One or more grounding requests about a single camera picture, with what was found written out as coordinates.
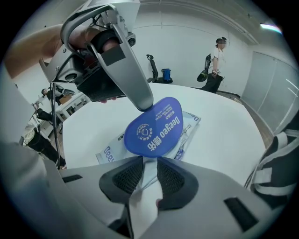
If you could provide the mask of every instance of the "round table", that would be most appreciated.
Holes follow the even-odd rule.
[[[262,137],[245,107],[194,88],[155,83],[150,87],[154,103],[164,97],[174,97],[184,111],[201,117],[183,161],[222,172],[244,185],[265,151]],[[110,100],[106,104],[90,102],[76,111],[64,122],[67,167],[98,165],[95,155],[140,114],[127,98]],[[159,182],[131,197],[135,238],[156,219],[157,198],[162,198]]]

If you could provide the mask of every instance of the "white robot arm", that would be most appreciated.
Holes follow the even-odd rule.
[[[43,59],[39,61],[48,81],[75,83],[91,101],[125,95],[138,110],[150,108],[153,95],[131,49],[135,44],[135,35],[131,30],[139,6],[137,0],[90,0],[84,4],[63,24],[63,45],[50,63],[45,63]],[[93,24],[100,20],[105,30],[86,43],[88,51],[75,50],[69,44],[69,37],[77,26],[89,19],[93,20]],[[109,39],[116,40],[119,46],[103,52],[102,47]],[[96,67],[85,65],[86,54],[94,57]]]

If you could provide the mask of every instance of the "black chair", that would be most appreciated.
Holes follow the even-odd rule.
[[[160,84],[171,84],[173,82],[172,78],[170,78],[170,81],[166,81],[163,79],[163,77],[158,77],[158,70],[156,68],[156,64],[154,62],[154,57],[152,55],[146,55],[150,65],[153,69],[153,77],[152,78],[148,78],[148,83],[149,82],[153,82],[153,83],[160,83]]]

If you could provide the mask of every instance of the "black mesh pad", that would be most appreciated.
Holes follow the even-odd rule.
[[[139,183],[143,172],[143,158],[131,157],[131,160],[102,175],[99,186],[111,202],[127,204]]]
[[[157,177],[163,193],[163,199],[158,204],[159,211],[186,206],[195,197],[199,188],[197,178],[192,173],[171,161],[158,158]]]

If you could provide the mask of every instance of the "white wall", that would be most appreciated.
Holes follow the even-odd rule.
[[[204,69],[205,58],[215,47],[216,39],[226,37],[227,67],[219,90],[241,95],[250,70],[250,50],[243,36],[225,23],[190,9],[172,6],[141,6],[133,31],[132,48],[146,78],[152,69],[146,55],[154,56],[159,77],[161,69],[170,68],[174,84],[202,87],[196,81]]]
[[[251,51],[272,56],[287,63],[291,67],[298,69],[296,59],[283,35],[265,29],[260,29],[259,32],[261,34],[260,44],[257,46],[250,46],[249,49]]]

